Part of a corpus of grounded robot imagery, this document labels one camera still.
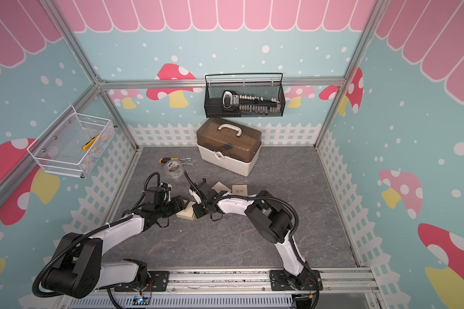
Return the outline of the clear packing tape roll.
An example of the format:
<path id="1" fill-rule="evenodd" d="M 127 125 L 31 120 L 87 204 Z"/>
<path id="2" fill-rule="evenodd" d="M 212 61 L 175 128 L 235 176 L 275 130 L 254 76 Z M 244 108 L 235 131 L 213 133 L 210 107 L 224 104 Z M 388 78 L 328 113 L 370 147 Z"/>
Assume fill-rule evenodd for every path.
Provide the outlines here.
<path id="1" fill-rule="evenodd" d="M 164 164 L 164 172 L 167 177 L 177 180 L 184 175 L 183 163 L 180 160 L 170 160 Z"/>

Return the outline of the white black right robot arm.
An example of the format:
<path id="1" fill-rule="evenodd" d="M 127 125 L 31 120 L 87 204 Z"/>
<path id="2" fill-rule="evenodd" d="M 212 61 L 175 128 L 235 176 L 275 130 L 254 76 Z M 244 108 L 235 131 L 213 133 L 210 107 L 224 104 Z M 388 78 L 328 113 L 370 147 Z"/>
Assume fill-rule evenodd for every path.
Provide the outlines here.
<path id="1" fill-rule="evenodd" d="M 281 281 L 294 290 L 322 290 L 319 272 L 313 270 L 302 257 L 294 235 L 299 227 L 299 215 L 287 202 L 263 190 L 253 196 L 241 196 L 227 191 L 216 191 L 206 180 L 194 182 L 184 172 L 190 184 L 189 193 L 195 199 L 196 217 L 214 214 L 245 216 L 267 242 L 274 244 L 283 262 Z"/>

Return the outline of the yellow black handled screwdriver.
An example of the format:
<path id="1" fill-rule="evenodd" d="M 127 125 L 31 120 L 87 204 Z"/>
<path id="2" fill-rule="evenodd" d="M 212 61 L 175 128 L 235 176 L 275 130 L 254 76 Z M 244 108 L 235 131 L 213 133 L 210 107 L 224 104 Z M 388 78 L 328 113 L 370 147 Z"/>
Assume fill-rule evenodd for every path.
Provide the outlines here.
<path id="1" fill-rule="evenodd" d="M 180 161 L 190 161 L 191 158 L 171 158 L 171 157 L 164 157 L 159 160 L 160 163 L 165 164 L 167 162 L 173 161 L 173 160 L 180 160 Z"/>

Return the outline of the socket wrench set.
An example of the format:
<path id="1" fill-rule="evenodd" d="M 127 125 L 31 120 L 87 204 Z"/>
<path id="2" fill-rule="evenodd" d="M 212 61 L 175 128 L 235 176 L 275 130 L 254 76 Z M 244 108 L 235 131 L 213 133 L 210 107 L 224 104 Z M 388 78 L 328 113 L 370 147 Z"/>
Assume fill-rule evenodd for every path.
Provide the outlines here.
<path id="1" fill-rule="evenodd" d="M 246 115 L 279 115 L 282 103 L 276 98 L 265 100 L 264 97 L 239 95 L 233 91 L 225 91 L 222 95 L 221 108 L 240 116 Z"/>

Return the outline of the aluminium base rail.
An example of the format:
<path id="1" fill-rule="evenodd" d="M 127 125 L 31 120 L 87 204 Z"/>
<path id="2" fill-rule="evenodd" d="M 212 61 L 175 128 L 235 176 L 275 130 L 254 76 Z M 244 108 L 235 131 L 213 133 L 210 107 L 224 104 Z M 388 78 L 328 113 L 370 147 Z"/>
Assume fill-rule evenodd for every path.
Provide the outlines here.
<path id="1" fill-rule="evenodd" d="M 376 280 L 368 268 L 321 268 L 318 308 L 385 308 Z M 139 293 L 116 288 L 83 299 L 64 296 L 56 308 L 300 308 L 295 297 L 314 292 L 281 287 L 271 268 L 156 269 L 156 285 Z"/>

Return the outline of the white storage box brown lid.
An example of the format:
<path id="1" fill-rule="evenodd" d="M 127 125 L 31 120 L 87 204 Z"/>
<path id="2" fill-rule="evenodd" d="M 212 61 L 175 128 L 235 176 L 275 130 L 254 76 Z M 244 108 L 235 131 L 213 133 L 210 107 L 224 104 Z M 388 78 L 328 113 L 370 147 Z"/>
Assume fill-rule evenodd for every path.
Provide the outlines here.
<path id="1" fill-rule="evenodd" d="M 197 130 L 197 145 L 206 162 L 249 176 L 262 146 L 262 133 L 223 118 L 209 118 Z"/>

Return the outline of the cream square gift box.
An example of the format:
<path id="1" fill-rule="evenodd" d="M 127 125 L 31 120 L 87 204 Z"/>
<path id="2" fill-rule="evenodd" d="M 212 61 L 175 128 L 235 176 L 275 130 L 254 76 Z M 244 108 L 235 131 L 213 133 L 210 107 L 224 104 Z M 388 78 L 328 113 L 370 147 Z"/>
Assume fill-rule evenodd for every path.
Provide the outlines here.
<path id="1" fill-rule="evenodd" d="M 215 190 L 217 193 L 220 193 L 221 191 L 225 191 L 227 193 L 231 193 L 231 189 L 222 184 L 221 182 L 217 182 L 213 187 L 213 190 Z"/>

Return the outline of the cream drawer-style jewelry box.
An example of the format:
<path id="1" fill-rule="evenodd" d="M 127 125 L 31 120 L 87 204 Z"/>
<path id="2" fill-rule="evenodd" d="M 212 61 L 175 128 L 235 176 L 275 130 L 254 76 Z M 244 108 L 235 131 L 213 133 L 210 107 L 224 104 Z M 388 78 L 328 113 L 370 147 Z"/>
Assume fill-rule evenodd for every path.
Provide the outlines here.
<path id="1" fill-rule="evenodd" d="M 194 210 L 193 210 L 193 205 L 195 204 L 195 202 L 189 202 L 187 205 L 186 205 L 186 208 L 180 212 L 178 212 L 176 214 L 176 216 L 178 218 L 182 218 L 182 219 L 185 219 L 185 220 L 194 220 L 195 219 L 195 213 L 194 213 Z"/>

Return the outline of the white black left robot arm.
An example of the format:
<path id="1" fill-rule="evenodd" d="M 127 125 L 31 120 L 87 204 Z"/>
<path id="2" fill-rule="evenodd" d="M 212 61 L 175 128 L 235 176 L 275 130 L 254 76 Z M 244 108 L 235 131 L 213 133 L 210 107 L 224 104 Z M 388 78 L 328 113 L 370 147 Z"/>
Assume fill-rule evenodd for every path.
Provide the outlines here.
<path id="1" fill-rule="evenodd" d="M 104 263 L 103 256 L 116 245 L 185 210 L 181 196 L 170 196 L 171 185 L 158 181 L 145 185 L 137 204 L 112 223 L 106 223 L 85 234 L 63 236 L 51 260 L 34 279 L 32 293 L 48 298 L 70 296 L 82 299 L 99 289 L 127 284 L 144 290 L 153 279 L 143 261 L 125 259 Z"/>

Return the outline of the small cream printed gift box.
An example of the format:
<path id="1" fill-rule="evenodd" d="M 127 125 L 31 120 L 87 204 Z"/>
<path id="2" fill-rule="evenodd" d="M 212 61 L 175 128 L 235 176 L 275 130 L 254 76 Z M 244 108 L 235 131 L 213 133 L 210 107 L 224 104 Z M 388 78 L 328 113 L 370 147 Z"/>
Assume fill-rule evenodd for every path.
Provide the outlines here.
<path id="1" fill-rule="evenodd" d="M 240 196 L 247 196 L 248 195 L 247 185 L 233 185 L 232 194 L 240 195 Z"/>

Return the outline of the yellow utility knife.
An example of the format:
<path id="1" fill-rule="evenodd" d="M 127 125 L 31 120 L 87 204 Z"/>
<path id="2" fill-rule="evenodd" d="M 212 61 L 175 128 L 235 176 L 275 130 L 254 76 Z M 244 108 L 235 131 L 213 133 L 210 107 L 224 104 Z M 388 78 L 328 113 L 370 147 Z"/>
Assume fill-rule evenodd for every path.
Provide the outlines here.
<path id="1" fill-rule="evenodd" d="M 91 138 L 91 139 L 82 147 L 82 150 L 83 150 L 83 151 L 88 151 L 88 150 L 91 148 L 91 146 L 96 142 L 96 140 L 98 139 L 98 137 L 99 137 L 99 136 L 97 135 L 97 136 Z"/>

